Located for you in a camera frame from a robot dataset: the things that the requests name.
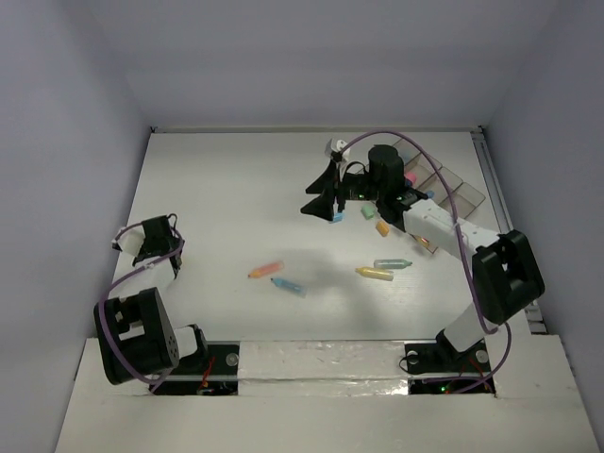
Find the orange highlighter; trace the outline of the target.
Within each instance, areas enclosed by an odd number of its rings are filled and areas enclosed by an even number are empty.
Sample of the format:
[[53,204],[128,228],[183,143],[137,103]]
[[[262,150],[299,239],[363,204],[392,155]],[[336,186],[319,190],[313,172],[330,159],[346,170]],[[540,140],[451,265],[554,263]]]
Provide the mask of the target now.
[[249,278],[262,278],[279,272],[284,267],[282,260],[273,261],[267,264],[263,264],[253,269],[249,274]]

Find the yellow-orange highlighter cap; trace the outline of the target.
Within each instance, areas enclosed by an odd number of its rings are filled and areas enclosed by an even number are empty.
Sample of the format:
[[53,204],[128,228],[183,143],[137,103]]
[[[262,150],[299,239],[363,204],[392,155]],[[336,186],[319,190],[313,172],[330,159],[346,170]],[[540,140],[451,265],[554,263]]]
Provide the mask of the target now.
[[388,225],[384,222],[376,223],[376,230],[382,237],[386,237],[390,232]]

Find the blue highlighter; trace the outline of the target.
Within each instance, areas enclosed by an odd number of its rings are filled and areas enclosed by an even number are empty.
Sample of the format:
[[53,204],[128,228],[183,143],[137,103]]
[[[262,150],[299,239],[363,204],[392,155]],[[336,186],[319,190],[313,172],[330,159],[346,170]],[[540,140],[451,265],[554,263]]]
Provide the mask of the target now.
[[285,278],[272,277],[271,282],[280,290],[286,291],[291,294],[295,294],[300,297],[304,297],[307,292],[306,288],[304,286],[294,283]]

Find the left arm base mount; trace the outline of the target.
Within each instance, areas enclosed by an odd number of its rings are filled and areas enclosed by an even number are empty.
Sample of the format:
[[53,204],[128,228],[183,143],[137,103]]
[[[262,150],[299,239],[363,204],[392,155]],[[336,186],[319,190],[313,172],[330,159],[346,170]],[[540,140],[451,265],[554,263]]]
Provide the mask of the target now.
[[183,359],[153,392],[168,396],[229,396],[239,388],[239,342],[210,342],[209,358],[200,363]]

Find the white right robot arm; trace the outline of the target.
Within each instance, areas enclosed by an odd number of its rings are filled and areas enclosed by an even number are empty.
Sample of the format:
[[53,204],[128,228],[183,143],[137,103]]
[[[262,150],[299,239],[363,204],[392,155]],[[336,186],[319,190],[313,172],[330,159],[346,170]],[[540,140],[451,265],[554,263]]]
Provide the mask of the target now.
[[387,224],[435,243],[461,261],[472,302],[437,336],[434,358],[442,368],[459,368],[472,346],[544,293],[524,233],[497,233],[462,219],[454,206],[439,206],[408,183],[404,161],[394,147],[373,146],[368,166],[359,174],[348,171],[353,162],[346,142],[328,142],[326,155],[327,169],[306,189],[314,198],[301,213],[331,221],[348,201],[372,201]]

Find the green highlighter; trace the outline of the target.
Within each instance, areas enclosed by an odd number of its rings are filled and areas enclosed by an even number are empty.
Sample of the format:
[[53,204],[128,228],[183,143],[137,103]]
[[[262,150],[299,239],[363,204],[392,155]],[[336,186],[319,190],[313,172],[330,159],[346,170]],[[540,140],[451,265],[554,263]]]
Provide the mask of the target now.
[[374,267],[378,269],[402,270],[410,266],[412,266],[412,262],[405,259],[382,259],[374,261]]

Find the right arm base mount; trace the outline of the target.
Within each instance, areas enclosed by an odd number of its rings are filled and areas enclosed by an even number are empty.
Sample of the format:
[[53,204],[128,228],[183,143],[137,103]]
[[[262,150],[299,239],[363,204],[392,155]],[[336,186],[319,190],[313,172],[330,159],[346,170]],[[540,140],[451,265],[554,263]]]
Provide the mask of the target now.
[[433,341],[405,344],[398,361],[401,371],[411,376],[412,394],[492,394],[494,380],[469,386],[491,373],[491,364],[483,339],[460,352],[439,332]]

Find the yellow highlighter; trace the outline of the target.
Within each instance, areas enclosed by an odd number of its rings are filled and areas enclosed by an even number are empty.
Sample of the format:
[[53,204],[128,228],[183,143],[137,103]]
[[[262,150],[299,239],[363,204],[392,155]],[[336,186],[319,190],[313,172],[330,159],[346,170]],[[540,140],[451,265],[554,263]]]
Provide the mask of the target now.
[[374,268],[374,267],[359,267],[355,272],[361,277],[371,278],[382,281],[393,281],[394,273],[391,270]]

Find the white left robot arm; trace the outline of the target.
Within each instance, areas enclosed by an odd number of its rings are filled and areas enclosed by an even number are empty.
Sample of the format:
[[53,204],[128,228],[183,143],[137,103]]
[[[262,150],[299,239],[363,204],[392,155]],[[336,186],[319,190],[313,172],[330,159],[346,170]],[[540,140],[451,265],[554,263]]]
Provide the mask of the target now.
[[124,226],[111,241],[132,258],[131,270],[111,283],[93,317],[110,384],[138,380],[155,392],[177,371],[206,373],[213,358],[202,329],[187,325],[193,340],[178,344],[162,294],[177,279],[185,240],[170,213]]

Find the clear four-compartment organizer tray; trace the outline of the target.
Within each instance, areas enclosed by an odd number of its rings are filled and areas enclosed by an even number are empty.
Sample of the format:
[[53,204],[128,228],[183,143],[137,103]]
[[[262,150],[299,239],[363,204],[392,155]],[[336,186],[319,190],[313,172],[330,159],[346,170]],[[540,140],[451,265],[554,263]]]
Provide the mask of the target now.
[[[446,189],[428,160],[415,147],[402,139],[394,144],[394,148],[404,162],[405,174],[414,173],[416,175],[416,183],[411,186],[422,193],[434,191],[435,196],[432,200],[451,213],[451,204]],[[485,201],[485,194],[444,167],[435,158],[432,160],[453,194],[458,216],[467,219]]]

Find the green highlighter cap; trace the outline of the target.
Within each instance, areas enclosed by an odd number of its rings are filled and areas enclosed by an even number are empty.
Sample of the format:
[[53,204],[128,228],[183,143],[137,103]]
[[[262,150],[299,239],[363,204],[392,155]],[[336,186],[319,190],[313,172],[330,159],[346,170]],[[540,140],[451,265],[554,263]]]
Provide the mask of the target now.
[[375,207],[373,205],[364,205],[361,208],[361,214],[365,220],[373,219],[376,215]]

